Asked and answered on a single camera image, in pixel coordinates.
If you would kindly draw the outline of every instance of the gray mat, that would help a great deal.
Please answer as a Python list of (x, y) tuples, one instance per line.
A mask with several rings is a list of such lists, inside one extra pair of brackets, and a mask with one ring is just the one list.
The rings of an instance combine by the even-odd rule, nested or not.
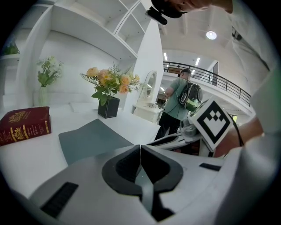
[(87, 158), (133, 145), (99, 119), (58, 135), (68, 165)]

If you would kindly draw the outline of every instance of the glass vase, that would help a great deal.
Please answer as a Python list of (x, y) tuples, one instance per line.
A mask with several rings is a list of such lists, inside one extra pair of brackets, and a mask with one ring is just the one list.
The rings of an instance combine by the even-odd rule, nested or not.
[(42, 86), (40, 87), (38, 102), (40, 107), (48, 106), (49, 98), (48, 98), (47, 87), (42, 87)]

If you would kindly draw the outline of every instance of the white counter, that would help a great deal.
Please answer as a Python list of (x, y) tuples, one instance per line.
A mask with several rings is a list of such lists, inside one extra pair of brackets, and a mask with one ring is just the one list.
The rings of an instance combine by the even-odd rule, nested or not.
[(159, 125), (131, 113), (118, 111), (104, 119), (97, 110), (73, 112), (70, 105), (50, 107), (52, 133), (0, 147), (0, 167), (9, 186), (29, 197), (43, 182), (67, 167), (58, 135), (100, 119), (119, 135), (137, 145), (154, 140)]

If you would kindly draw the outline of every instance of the flower vase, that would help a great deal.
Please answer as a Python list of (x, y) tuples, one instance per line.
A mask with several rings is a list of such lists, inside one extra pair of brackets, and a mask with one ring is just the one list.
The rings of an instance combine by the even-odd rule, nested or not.
[(115, 97), (108, 99), (104, 105), (101, 105), (100, 101), (97, 113), (103, 118), (116, 117), (119, 108), (119, 102), (120, 99)]
[(48, 92), (47, 87), (40, 87), (39, 90), (39, 97), (38, 97), (39, 106), (48, 106), (49, 104), (49, 98), (48, 98)]

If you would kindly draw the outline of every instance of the green leaf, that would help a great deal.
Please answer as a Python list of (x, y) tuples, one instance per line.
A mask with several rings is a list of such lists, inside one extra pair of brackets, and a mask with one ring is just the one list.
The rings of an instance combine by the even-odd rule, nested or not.
[(104, 106), (106, 101), (107, 101), (107, 95), (106, 94), (101, 95), (101, 98), (100, 98), (101, 106)]
[(97, 91), (102, 91), (102, 92), (104, 91), (104, 88), (101, 86), (97, 86), (96, 89), (97, 89)]
[(97, 91), (95, 94), (92, 95), (92, 98), (101, 98), (101, 96), (102, 96), (102, 92)]

